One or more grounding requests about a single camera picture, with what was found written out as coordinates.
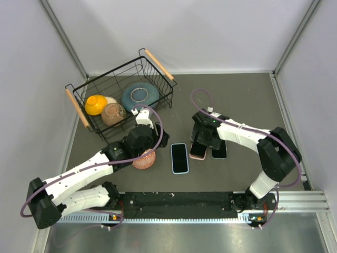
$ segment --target white wall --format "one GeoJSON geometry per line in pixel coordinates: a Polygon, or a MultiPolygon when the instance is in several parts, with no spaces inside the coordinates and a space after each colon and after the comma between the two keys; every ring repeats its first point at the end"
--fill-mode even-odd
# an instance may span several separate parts
{"type": "Polygon", "coordinates": [[[337,2],[324,0],[279,81],[312,184],[324,190],[337,221],[337,2]]]}
{"type": "Polygon", "coordinates": [[[273,70],[312,0],[49,0],[89,74],[148,48],[168,70],[273,70]]]}
{"type": "Polygon", "coordinates": [[[2,1],[0,31],[0,245],[28,252],[36,226],[19,211],[32,179],[60,172],[75,119],[64,86],[83,78],[37,0],[2,1]]]}

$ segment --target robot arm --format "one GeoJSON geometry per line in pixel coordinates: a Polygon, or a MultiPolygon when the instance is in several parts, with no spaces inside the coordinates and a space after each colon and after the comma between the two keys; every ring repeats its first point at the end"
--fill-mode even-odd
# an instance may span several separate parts
{"type": "MultiPolygon", "coordinates": [[[[159,140],[161,126],[150,120],[151,112],[141,109],[136,117],[137,125],[122,140],[112,142],[93,157],[71,170],[42,181],[36,178],[29,183],[27,198],[43,185],[75,173],[58,183],[52,184],[35,196],[28,207],[39,229],[49,227],[62,216],[91,207],[114,207],[118,202],[118,191],[112,183],[106,182],[93,189],[78,191],[98,178],[112,174],[132,162],[116,165],[111,161],[137,158],[146,150],[154,148],[159,140]]],[[[163,131],[159,147],[165,147],[169,135],[163,131]]]]}
{"type": "Polygon", "coordinates": [[[221,123],[198,112],[192,117],[195,125],[191,140],[197,136],[197,142],[216,150],[222,140],[232,141],[259,154],[263,171],[246,190],[247,202],[254,207],[295,168],[295,163],[283,147],[271,138],[262,133],[247,131],[243,127],[277,137],[292,151],[298,162],[302,160],[302,156],[283,128],[261,130],[237,123],[218,113],[212,112],[211,115],[231,124],[221,123]]]}

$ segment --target blue ceramic plate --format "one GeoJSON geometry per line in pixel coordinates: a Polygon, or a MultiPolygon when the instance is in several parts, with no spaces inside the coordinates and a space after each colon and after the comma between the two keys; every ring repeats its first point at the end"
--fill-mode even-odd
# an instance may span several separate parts
{"type": "Polygon", "coordinates": [[[135,83],[126,88],[122,95],[123,107],[131,112],[137,104],[150,105],[159,99],[158,89],[151,83],[135,83]]]}

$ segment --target beige bowl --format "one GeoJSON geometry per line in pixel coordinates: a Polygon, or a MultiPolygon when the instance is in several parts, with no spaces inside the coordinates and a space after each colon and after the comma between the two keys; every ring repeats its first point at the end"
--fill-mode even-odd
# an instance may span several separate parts
{"type": "Polygon", "coordinates": [[[111,103],[104,108],[101,116],[104,124],[111,127],[112,125],[125,119],[126,111],[122,105],[118,103],[111,103]]]}

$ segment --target black phone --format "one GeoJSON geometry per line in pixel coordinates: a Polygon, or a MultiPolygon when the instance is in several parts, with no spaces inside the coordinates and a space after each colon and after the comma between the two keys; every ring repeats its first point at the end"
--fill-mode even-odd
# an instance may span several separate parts
{"type": "Polygon", "coordinates": [[[193,142],[190,150],[190,154],[192,156],[198,157],[198,158],[205,158],[206,155],[207,146],[198,143],[197,141],[193,142]]]}
{"type": "Polygon", "coordinates": [[[212,149],[212,157],[214,159],[226,159],[227,158],[226,141],[221,141],[219,150],[212,149]]]}
{"type": "Polygon", "coordinates": [[[189,171],[187,148],[185,143],[171,145],[172,171],[174,174],[185,174],[189,171]]]}

